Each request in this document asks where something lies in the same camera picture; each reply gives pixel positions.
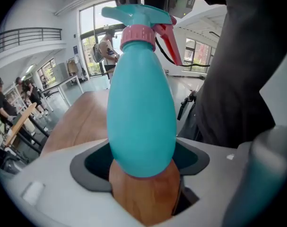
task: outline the black cable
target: black cable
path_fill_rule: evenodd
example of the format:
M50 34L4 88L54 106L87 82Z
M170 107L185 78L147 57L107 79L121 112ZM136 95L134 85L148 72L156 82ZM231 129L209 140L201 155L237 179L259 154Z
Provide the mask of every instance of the black cable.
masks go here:
M168 57L168 55L165 53L165 51L162 49L161 45L159 44L159 41L157 40L157 37L155 37L155 40L156 40L156 44L158 45L161 53L164 55L164 57L169 61L171 62L172 64L175 64L175 62L173 62L171 60L171 58ZM190 67L190 66L201 66L201 67L209 67L210 65L200 65L200 64L190 64L190 65L178 65L178 66L183 66L183 67Z

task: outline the spray bottle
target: spray bottle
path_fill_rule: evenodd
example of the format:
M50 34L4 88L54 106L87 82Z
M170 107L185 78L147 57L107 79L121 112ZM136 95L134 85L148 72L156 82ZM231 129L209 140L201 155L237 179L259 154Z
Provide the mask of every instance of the spray bottle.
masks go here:
M181 65L173 34L176 20L163 10L138 4L105 7L102 15L127 26L107 107L112 154L127 174L151 177L170 164L176 144L174 101L154 53L157 32L175 64Z

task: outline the sign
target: sign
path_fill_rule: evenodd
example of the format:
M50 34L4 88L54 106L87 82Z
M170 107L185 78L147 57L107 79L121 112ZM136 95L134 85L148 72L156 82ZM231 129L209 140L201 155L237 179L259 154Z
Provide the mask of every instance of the sign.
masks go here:
M73 50L74 50L74 54L78 54L78 49L77 49L77 45L73 47Z

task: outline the person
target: person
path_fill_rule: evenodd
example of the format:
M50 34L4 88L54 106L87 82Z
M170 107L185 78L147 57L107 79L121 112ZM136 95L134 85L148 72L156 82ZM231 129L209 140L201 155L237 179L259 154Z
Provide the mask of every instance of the person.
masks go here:
M43 89L46 89L49 86L48 82L47 82L47 79L44 76L41 76L40 80L41 80L41 82L43 84Z
M119 54L113 49L112 39L115 36L115 30L108 29L105 36L99 43L101 55L104 58L104 68L108 73L109 80L111 81Z
M48 115L48 110L43 106L43 103L39 99L37 88L32 85L30 79L22 81L20 77L17 77L15 80L16 84L22 86L23 92L29 96L31 103L37 103L36 109L40 112L41 115Z
M13 120L17 116L15 108L6 100L6 97L2 93L3 82L0 78L0 120L9 126L13 126ZM19 133L23 135L32 144L35 142L29 136L29 132L24 127L21 127Z
M205 0L226 4L216 53L178 137L237 148L275 126L259 91L287 53L287 0Z

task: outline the ceiling light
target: ceiling light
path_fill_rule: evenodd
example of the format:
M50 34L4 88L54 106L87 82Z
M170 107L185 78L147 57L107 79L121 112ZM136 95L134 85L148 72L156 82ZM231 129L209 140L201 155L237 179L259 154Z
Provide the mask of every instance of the ceiling light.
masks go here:
M34 66L34 65L30 66L30 67L28 68L28 70L26 70L26 73L29 73L29 71L32 69L33 66Z

